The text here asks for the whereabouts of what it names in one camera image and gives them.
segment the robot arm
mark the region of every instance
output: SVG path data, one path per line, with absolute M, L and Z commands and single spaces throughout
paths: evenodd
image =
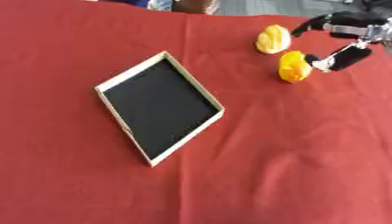
M 301 24 L 291 34 L 300 37 L 307 31 L 329 31 L 331 37 L 356 39 L 351 45 L 333 52 L 326 59 L 306 55 L 306 61 L 323 72 L 339 71 L 371 55 L 368 44 L 383 43 L 392 46 L 392 19 L 364 12 L 338 12 L 312 18 Z

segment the red tablecloth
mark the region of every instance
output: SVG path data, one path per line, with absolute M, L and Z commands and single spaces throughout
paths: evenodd
M 253 42 L 302 21 L 1 1 L 0 223 L 392 223 L 392 59 L 285 84 Z M 93 87 L 163 50 L 227 112 L 151 169 Z

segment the yellow orange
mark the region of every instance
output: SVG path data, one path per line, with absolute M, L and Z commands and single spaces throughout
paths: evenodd
M 286 28 L 273 24 L 259 34 L 255 45 L 262 53 L 279 53 L 289 48 L 291 36 Z
M 284 81 L 296 82 L 306 79 L 312 67 L 305 61 L 300 51 L 287 52 L 279 61 L 279 75 Z

